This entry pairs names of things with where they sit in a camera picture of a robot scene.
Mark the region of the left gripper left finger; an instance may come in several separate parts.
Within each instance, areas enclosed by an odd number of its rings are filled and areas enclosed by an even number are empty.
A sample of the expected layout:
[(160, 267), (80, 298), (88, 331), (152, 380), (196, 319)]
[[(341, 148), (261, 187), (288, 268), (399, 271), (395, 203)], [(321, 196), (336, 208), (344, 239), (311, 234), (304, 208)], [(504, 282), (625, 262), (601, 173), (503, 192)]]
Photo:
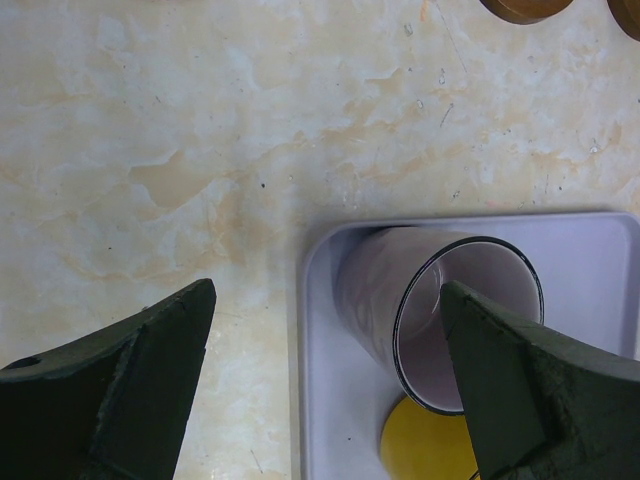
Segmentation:
[(215, 305), (200, 279), (2, 368), (2, 478), (173, 478)]

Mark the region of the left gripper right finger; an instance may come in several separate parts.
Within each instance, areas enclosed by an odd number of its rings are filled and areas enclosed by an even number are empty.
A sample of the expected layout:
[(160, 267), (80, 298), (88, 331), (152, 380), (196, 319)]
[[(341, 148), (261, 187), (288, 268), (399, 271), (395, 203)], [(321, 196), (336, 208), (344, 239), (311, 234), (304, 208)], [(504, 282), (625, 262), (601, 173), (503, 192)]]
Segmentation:
[(639, 363), (452, 281), (441, 316), (483, 479), (636, 479)]

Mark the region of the purple glass mug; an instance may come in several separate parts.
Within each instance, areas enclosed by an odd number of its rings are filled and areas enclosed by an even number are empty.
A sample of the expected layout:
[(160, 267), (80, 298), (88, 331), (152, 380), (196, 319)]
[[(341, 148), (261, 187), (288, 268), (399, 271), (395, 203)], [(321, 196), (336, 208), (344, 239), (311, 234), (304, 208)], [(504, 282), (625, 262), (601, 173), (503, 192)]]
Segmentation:
[(368, 354), (418, 405), (463, 411), (442, 322), (441, 287), (458, 281), (536, 323), (544, 295), (529, 259), (487, 235), (402, 226), (380, 230), (342, 262), (341, 317)]

